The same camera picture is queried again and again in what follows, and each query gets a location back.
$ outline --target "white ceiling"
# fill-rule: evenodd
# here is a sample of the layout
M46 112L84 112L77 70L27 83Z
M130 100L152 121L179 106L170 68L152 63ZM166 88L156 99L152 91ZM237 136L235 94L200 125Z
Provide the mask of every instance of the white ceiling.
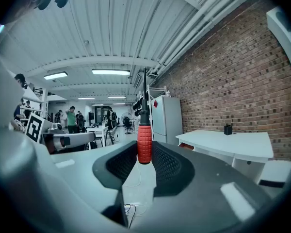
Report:
M53 0L45 10L35 9L7 25L0 52L12 72L66 99L134 102L141 89L133 88L136 75L159 63L206 1L69 0L60 9ZM130 70L132 78L94 75L95 68ZM43 78L60 71L68 76L56 82ZM127 99L110 100L108 95Z

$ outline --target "black object on desk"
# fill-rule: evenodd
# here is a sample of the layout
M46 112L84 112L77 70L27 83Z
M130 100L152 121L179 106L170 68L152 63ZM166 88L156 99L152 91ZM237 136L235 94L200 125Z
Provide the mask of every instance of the black object on desk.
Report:
M224 134L226 134L226 135L233 134L231 125L225 125L224 126Z

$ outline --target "white cable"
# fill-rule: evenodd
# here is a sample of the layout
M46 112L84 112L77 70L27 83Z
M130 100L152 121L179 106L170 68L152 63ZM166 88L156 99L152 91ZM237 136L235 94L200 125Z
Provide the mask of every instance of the white cable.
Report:
M145 206L145 205L143 205L143 204L134 204L134 206L136 206L136 209L135 209L135 210L137 210L137 206L144 206L144 207L145 207L145 211L144 211L144 212L142 212L142 213L140 213L140 214L136 214L136 213L135 213L135 216L141 216L141 215L142 215L143 213L145 213L146 210L147 210L147 206ZM128 216L133 216L133 215L134 215L134 214L130 214L129 211L127 211L126 213L127 213L126 215L128 215Z
M139 170L139 183L137 184L137 185L123 185L122 187L137 187L137 186L139 186L140 185L140 183L141 183L141 172L140 172L140 169L139 169L139 167L138 167L138 164L137 164L137 168L138 168L138 170Z

